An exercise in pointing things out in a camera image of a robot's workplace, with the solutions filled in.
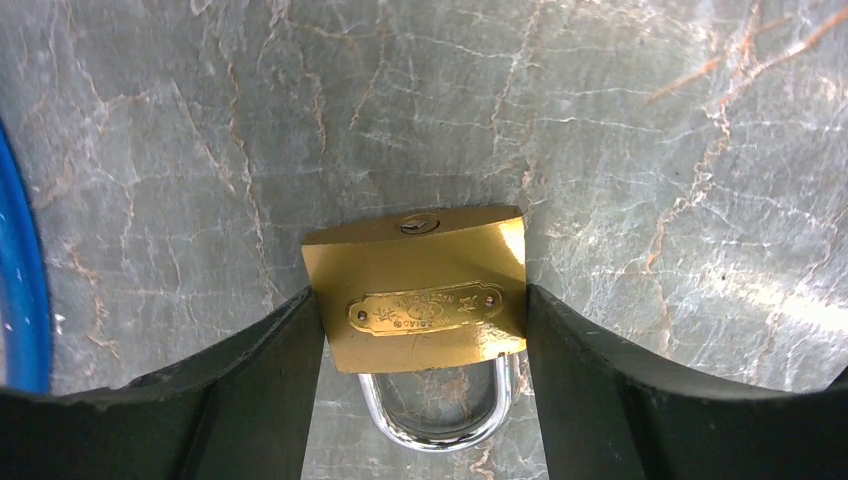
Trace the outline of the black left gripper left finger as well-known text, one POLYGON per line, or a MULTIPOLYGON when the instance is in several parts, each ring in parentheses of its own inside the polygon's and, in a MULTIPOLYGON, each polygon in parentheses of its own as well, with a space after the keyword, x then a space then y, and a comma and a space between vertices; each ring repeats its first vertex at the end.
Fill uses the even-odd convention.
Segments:
POLYGON ((304 289, 245 330, 117 389, 3 389, 1 475, 297 479, 324 341, 304 289))

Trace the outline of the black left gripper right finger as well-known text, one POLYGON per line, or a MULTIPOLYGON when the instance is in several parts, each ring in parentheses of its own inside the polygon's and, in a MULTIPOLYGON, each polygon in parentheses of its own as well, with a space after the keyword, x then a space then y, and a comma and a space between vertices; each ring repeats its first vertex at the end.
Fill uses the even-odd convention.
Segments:
POLYGON ((847 378, 790 393, 709 375, 527 293, 529 366, 553 479, 843 479, 847 378))

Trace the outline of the brass padlock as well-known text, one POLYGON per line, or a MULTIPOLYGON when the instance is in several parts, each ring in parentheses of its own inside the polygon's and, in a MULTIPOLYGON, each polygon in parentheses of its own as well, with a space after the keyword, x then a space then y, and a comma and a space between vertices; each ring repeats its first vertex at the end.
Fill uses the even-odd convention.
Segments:
POLYGON ((354 373, 375 426, 423 453, 490 438, 513 399, 526 347, 525 224, 514 205, 394 214, 307 234, 302 257, 336 368, 354 373), (395 420, 381 374, 493 366, 494 403, 474 424, 429 434, 395 420))

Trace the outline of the blue cable lock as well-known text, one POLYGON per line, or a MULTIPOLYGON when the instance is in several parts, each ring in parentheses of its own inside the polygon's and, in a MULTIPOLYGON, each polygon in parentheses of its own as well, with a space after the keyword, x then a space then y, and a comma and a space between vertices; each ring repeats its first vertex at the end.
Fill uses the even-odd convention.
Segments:
POLYGON ((52 317, 41 244, 18 164, 1 133, 1 333, 6 385, 50 391, 52 317))

